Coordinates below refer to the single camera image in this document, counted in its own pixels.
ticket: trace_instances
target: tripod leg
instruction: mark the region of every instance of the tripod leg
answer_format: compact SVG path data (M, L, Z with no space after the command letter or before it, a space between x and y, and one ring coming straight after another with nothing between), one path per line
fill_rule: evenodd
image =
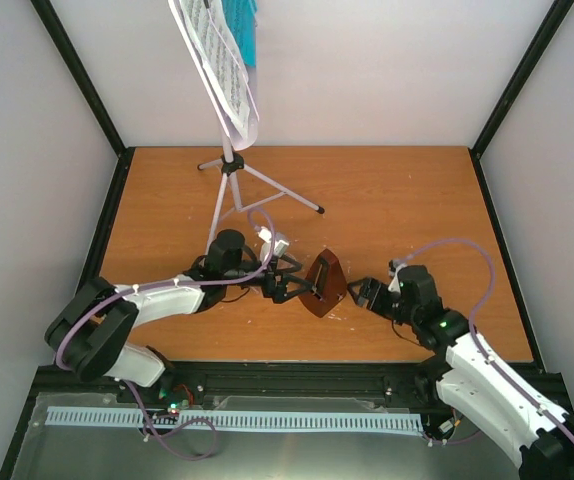
M229 176L229 186L231 187L231 193L234 196L234 207L237 212L240 212L243 209L243 202L240 199L240 189L238 188L238 177L236 176L236 172Z
M278 190L280 190L281 192L284 192L286 195L289 195L293 199L298 200L303 205L306 205L309 208L316 210L318 213L325 213L325 209L323 207L321 207L320 205L316 205L314 202L310 202L305 197L302 197L302 196L298 195L297 193L292 192L287 187L284 187L280 183L275 182L274 180L269 178L267 175L263 175L258 170L250 167L248 164L245 164L245 170L247 172L251 173L254 177L260 178L263 182L268 183L272 187L277 188Z
M220 189L218 190L218 198L216 199L216 207L214 208L214 216L211 219L211 228L209 229L209 239L205 247L205 255L209 251L209 245L214 241L216 236L216 228L220 220L220 210L223 208L223 198L225 197L225 189L227 188L227 174L223 173L223 178L220 180Z
M212 160L211 162L199 163L198 164L198 170L205 170L209 167L221 165L222 163L223 163L223 161L220 158L217 158L216 160Z

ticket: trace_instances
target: wooden surface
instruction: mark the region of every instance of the wooden surface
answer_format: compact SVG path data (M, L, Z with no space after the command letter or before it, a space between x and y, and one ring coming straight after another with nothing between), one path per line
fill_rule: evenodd
M220 171L199 172L196 165L219 152L137 149L102 268L105 278L123 284L169 278L203 253ZM506 360L531 360L465 148L254 147L243 153L257 170L325 207L319 215L288 197L266 205L276 228L292 240L290 254L306 269L329 247L348 280L388 281L392 258L445 237L478 242L492 254L498 272L478 325ZM245 172L239 181L245 204L274 193ZM223 211L231 206L228 192ZM230 215L221 228L239 229L250 246L260 248L245 214ZM417 262L430 269L445 305L465 315L486 289L486 264L466 246L439 247ZM230 288L228 297L239 293ZM400 331L411 336L408 327ZM297 299L274 305L251 292L234 304L144 325L131 340L189 360L419 361L429 356L398 339L389 322L356 307L350 297L317 318Z

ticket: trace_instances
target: white cable tray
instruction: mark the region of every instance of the white cable tray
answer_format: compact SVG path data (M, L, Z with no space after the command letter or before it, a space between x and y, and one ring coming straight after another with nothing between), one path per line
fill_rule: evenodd
M226 410L182 410L179 418L154 421L159 428L173 428L193 418L207 418L224 432L354 432L420 435L420 415L405 413L246 412ZM143 426L136 408L48 407L45 425L77 427ZM201 424L188 430L208 430Z

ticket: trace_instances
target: blue cloth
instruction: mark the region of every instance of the blue cloth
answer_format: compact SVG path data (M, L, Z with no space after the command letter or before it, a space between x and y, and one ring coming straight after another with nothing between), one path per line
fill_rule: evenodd
M256 66L256 0L222 0L227 26L231 30L245 65Z

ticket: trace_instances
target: tripod stand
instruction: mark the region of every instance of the tripod stand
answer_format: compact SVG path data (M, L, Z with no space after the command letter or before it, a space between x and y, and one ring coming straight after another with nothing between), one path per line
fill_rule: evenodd
M198 165L198 170L205 170L209 167L222 165L221 171L223 174L220 180L220 189L218 190L218 197L216 198L216 207L214 209L214 216L211 220L211 228L209 229L209 238L207 240L207 246L205 247L205 254L207 254L207 251L209 250L209 245L214 240L218 223L234 211L238 213L246 212L251 208L257 207L264 203L280 198L283 195L288 195L294 198L295 200L298 200L303 205L316 210L318 213L321 214L325 213L325 209L323 207L316 205L315 203L307 200L305 197L298 195L297 193L291 191L290 189L281 185L280 183L275 182L267 175L260 173L258 170L246 164L243 157L240 154L233 151L229 137L227 136L227 133L223 130L222 127L220 129L220 136L223 142L223 152L224 152L223 155L220 158L217 158L216 160L201 163ZM245 170L246 172L251 173L254 177L259 178L263 182L279 190L279 192L275 195L272 195L271 197L267 197L263 200L252 203L251 205L243 206L242 199L240 197L240 188L238 187L238 177L237 177L238 170ZM225 190L227 189L227 183L229 183L232 196L234 197L234 206L221 216L220 211L222 210L223 207L223 199L225 197Z

